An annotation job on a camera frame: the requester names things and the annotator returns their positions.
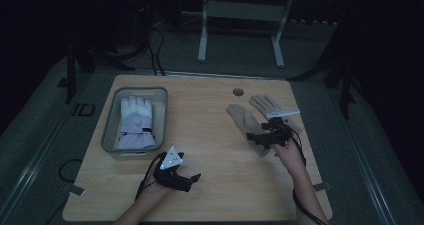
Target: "gray container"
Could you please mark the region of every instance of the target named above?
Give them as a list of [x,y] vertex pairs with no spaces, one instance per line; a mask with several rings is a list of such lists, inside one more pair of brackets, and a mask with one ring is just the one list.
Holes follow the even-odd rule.
[[[143,97],[152,103],[152,133],[156,145],[140,149],[119,149],[121,137],[121,100],[135,96]],[[110,106],[106,127],[101,140],[102,148],[110,153],[114,159],[152,159],[162,152],[161,147],[165,142],[166,113],[168,107],[168,91],[163,87],[124,87],[115,92]]]

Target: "dark background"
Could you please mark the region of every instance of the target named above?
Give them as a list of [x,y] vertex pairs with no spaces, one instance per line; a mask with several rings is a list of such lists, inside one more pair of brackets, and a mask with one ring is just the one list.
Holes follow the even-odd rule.
[[[143,44],[153,10],[178,27],[182,10],[200,12],[201,7],[201,0],[0,0],[0,131],[66,55],[68,44],[76,44],[81,69],[92,72],[95,65],[86,44],[115,51],[114,36],[125,25],[122,21],[140,15],[137,42]],[[424,0],[294,0],[289,15],[338,23],[327,52],[353,62],[352,74],[421,199],[423,12]]]

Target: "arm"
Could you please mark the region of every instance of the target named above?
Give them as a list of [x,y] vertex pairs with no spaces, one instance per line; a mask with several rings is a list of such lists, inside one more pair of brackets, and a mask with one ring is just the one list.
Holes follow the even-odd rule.
[[157,184],[151,172],[140,196],[113,224],[138,225],[141,219],[162,200],[169,190],[170,188]]
[[[319,204],[315,190],[312,186],[312,181],[296,146],[294,141],[290,139],[285,147],[274,144],[272,148],[292,177],[294,191],[302,206],[321,221],[329,224]],[[299,224],[316,224],[312,219],[301,212],[299,208],[296,208],[296,214]]]

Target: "wooden tabletop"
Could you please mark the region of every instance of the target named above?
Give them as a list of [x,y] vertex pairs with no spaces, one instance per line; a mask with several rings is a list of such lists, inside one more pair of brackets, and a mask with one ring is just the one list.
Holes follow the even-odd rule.
[[[168,90],[163,150],[185,153],[181,176],[201,173],[190,192],[172,190],[145,221],[280,221],[296,218],[293,184],[280,160],[270,152],[260,158],[226,112],[229,104],[263,115],[248,102],[267,94],[282,108],[297,108],[290,84],[280,80],[211,77],[116,77],[88,146],[75,185],[83,196],[70,195],[63,211],[67,221],[113,221],[133,202],[151,160],[119,161],[101,147],[101,137],[115,91],[122,87],[162,86]],[[241,88],[243,96],[235,96]],[[292,119],[302,129],[301,141],[313,184],[321,183],[301,114]],[[327,218],[332,210],[324,190],[317,192]]]

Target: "white metal frame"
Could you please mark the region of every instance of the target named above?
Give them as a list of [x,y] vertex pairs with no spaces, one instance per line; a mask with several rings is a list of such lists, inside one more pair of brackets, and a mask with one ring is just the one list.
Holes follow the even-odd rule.
[[279,28],[277,32],[271,36],[271,42],[274,49],[275,62],[277,67],[284,67],[280,39],[283,33],[284,25],[287,22],[287,16],[289,14],[292,1],[293,0],[287,0],[285,6],[276,6],[203,0],[202,34],[200,37],[199,54],[197,58],[198,61],[206,61],[206,49],[208,43],[208,17],[225,17],[279,22]]

